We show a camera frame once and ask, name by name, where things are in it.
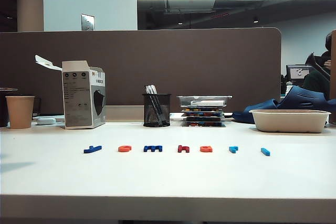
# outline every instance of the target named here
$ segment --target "blue sandal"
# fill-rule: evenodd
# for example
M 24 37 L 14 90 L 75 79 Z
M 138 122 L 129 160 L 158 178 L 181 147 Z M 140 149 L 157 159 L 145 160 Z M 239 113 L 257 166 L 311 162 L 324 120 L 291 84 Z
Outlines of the blue sandal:
M 243 123 L 254 123 L 250 110 L 323 110 L 336 111 L 336 99 L 327 101 L 323 93 L 293 86 L 278 103 L 275 99 L 246 107 L 243 112 L 233 112 L 232 117 Z

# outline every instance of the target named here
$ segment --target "black mesh pen holder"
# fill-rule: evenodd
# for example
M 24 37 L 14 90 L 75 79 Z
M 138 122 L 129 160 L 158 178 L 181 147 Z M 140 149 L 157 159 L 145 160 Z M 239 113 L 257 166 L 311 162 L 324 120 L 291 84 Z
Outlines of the black mesh pen holder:
M 143 126 L 169 126 L 170 95 L 171 94 L 142 94 L 144 101 Z

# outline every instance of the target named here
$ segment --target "computer monitor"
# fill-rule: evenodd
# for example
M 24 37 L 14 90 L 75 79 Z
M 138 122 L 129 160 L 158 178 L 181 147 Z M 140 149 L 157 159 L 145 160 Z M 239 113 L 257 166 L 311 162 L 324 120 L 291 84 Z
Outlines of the computer monitor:
M 304 77 L 314 70 L 312 66 L 307 65 L 286 65 L 287 79 L 293 85 L 303 85 Z

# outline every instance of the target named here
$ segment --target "product box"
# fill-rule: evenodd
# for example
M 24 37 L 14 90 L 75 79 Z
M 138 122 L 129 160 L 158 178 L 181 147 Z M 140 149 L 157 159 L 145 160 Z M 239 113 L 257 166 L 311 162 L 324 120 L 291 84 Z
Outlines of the product box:
M 35 56 L 36 63 L 62 71 L 65 129 L 95 128 L 105 123 L 105 73 L 85 60 L 63 61 L 62 68 Z

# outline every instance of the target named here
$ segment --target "tan paper cup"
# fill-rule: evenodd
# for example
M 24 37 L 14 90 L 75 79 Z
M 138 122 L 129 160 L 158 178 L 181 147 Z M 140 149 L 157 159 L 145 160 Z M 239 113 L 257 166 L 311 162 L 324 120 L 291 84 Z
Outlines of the tan paper cup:
M 11 129 L 31 127 L 34 96 L 6 96 Z

